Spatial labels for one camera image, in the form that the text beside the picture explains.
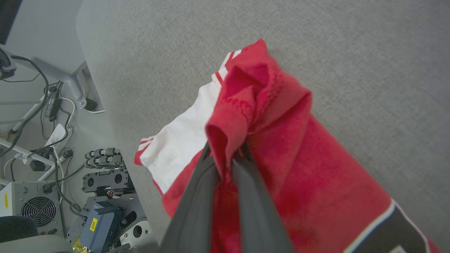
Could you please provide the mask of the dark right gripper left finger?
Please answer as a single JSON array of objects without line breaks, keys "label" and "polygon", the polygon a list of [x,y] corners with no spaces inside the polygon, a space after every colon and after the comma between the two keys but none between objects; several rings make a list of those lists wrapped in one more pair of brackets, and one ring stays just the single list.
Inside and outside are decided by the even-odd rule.
[{"label": "dark right gripper left finger", "polygon": [[160,245],[160,253],[211,253],[214,191],[219,182],[209,144],[183,193]]}]

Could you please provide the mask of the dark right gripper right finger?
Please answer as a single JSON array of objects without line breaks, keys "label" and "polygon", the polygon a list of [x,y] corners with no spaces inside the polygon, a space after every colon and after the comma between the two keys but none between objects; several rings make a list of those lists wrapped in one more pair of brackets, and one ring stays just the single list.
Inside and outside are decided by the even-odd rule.
[{"label": "dark right gripper right finger", "polygon": [[249,147],[241,146],[231,164],[238,189],[242,252],[295,253]]}]

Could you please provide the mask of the red and white basketball jersey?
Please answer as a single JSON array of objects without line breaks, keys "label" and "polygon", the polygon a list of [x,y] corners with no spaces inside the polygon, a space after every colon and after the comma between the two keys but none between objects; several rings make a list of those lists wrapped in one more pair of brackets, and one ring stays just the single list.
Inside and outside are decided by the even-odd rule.
[{"label": "red and white basketball jersey", "polygon": [[206,143],[218,166],[211,253],[243,253],[232,154],[249,144],[296,253],[440,253],[311,113],[313,96],[264,40],[227,54],[194,104],[140,141],[172,218]]}]

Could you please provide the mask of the white housing with round hole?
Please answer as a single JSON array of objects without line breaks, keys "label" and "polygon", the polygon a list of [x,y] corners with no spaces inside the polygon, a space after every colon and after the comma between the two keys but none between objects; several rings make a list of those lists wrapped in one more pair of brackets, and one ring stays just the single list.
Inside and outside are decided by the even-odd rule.
[{"label": "white housing with round hole", "polygon": [[121,245],[129,244],[130,248],[139,248],[156,241],[148,220],[141,220],[120,236]]}]

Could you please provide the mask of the grey metal machine base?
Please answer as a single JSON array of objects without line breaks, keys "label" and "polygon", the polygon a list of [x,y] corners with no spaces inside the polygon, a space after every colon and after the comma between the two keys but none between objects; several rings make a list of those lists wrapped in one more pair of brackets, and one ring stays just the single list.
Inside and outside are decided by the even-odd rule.
[{"label": "grey metal machine base", "polygon": [[[89,197],[82,208],[82,214],[88,216],[94,202],[105,201],[113,206],[118,206],[123,211],[123,219],[120,222],[114,240],[118,240],[132,226],[141,220],[146,220],[145,212],[137,194],[123,194],[118,199],[108,199],[106,196]],[[66,241],[74,243],[83,231],[85,221],[78,217],[70,229],[66,232]]]}]

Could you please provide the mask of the blue box yellow label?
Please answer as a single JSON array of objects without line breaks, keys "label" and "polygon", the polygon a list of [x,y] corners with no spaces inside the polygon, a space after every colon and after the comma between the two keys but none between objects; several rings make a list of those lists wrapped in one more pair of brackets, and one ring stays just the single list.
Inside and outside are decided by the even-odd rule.
[{"label": "blue box yellow label", "polygon": [[105,201],[94,202],[81,232],[80,243],[90,253],[106,253],[113,243],[122,217],[120,207]]}]

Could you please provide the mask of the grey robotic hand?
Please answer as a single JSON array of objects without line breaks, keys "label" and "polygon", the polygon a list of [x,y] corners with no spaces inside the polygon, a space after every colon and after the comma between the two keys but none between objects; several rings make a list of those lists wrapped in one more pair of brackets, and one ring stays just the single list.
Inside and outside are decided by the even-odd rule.
[{"label": "grey robotic hand", "polygon": [[115,156],[121,154],[121,151],[116,148],[106,148],[106,149],[97,149],[85,154],[86,159],[91,159],[94,157],[102,157],[102,156]]},{"label": "grey robotic hand", "polygon": [[125,168],[125,162],[122,155],[116,154],[114,156],[101,156],[92,157],[86,160],[84,166],[91,169],[101,169],[101,168]]}]

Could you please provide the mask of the gold foil wrapper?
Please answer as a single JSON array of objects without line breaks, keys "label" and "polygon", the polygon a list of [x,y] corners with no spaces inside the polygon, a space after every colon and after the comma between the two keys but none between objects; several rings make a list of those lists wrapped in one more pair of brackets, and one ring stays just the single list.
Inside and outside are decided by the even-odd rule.
[{"label": "gold foil wrapper", "polygon": [[89,253],[88,248],[80,242],[80,237],[72,243],[72,251],[73,253]]}]

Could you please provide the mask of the white power strip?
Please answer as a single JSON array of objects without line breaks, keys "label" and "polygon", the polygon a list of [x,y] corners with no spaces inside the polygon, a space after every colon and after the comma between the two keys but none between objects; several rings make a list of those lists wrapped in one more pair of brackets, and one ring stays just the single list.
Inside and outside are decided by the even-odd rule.
[{"label": "white power strip", "polygon": [[66,136],[66,128],[64,128],[64,126],[61,124],[56,125],[49,139],[45,143],[45,146],[52,145],[53,143],[61,141],[64,136]]}]

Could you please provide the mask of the black chair back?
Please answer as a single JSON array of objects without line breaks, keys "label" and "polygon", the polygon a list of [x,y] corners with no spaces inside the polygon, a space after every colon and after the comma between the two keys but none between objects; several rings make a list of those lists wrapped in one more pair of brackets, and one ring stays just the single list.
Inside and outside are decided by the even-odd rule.
[{"label": "black chair back", "polygon": [[37,225],[29,217],[0,217],[0,244],[38,235]]}]

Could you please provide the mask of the black power adapter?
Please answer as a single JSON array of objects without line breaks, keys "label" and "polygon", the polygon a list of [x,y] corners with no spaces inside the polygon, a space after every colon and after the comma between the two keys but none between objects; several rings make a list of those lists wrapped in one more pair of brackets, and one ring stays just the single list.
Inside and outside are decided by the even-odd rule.
[{"label": "black power adapter", "polygon": [[56,120],[61,103],[60,87],[56,85],[50,87],[45,110],[45,117],[48,118],[50,122]]}]

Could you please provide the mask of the grey metal desk leg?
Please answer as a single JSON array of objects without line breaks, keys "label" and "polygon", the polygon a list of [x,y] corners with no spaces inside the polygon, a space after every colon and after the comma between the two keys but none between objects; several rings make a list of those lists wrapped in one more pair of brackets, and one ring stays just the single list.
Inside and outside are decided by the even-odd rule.
[{"label": "grey metal desk leg", "polygon": [[88,104],[87,99],[82,91],[82,87],[76,76],[69,74],[66,71],[63,71],[58,67],[55,67],[36,57],[33,57],[31,59],[26,59],[23,57],[22,59],[19,59],[19,56],[16,56],[8,51],[6,51],[6,53],[8,57],[12,59],[13,62],[29,68],[33,67],[33,65],[30,63],[30,61],[32,61],[37,67],[39,67],[39,69],[43,72],[43,74],[46,77],[51,77],[53,79],[61,81],[69,87],[72,95],[74,96],[74,100],[76,101],[77,107],[83,109],[87,106]]}]

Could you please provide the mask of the black round device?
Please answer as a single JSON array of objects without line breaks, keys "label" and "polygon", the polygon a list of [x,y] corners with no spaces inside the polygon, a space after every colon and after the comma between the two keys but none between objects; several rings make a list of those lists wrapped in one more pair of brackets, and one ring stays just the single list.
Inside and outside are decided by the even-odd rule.
[{"label": "black round device", "polygon": [[10,55],[0,48],[0,80],[13,77],[16,69],[16,64]]}]

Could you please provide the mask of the black monitor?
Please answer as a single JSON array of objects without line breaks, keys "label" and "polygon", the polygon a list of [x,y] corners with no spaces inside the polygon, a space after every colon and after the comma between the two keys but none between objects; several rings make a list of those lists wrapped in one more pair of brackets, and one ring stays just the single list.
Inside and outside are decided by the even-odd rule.
[{"label": "black monitor", "polygon": [[0,0],[0,45],[5,45],[22,0]]}]

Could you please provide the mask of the white metal frame tube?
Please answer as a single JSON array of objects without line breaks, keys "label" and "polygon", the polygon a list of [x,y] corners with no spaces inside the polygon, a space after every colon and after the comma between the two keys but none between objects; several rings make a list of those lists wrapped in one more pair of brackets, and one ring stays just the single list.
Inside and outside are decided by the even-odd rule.
[{"label": "white metal frame tube", "polygon": [[54,166],[54,161],[46,159],[46,158],[44,158],[42,156],[39,156],[37,154],[32,154],[32,152],[30,152],[30,151],[28,151],[28,150],[26,150],[26,149],[24,149],[24,148],[22,148],[20,146],[17,146],[17,145],[13,146],[13,143],[11,143],[11,142],[9,142],[7,140],[0,139],[0,145],[5,146],[7,148],[11,148],[11,150],[14,150],[14,151],[22,154],[24,157],[27,157],[27,158],[25,158],[26,160],[27,159],[33,159],[33,160],[37,160],[37,161],[43,162],[46,165]]}]

